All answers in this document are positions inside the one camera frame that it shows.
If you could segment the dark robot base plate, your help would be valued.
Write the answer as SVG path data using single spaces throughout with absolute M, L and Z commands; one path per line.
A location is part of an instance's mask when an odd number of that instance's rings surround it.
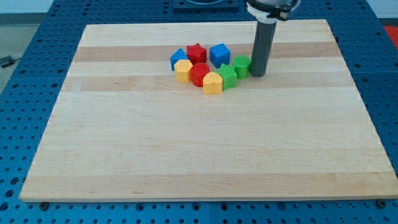
M 172 9 L 176 12 L 187 12 L 188 10 L 216 10 L 216 9 L 239 9 L 238 0 L 171 0 Z

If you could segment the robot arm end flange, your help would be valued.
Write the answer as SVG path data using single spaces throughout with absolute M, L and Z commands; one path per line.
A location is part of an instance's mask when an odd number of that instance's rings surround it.
M 287 21 L 301 0 L 247 0 L 247 11 L 263 24 Z

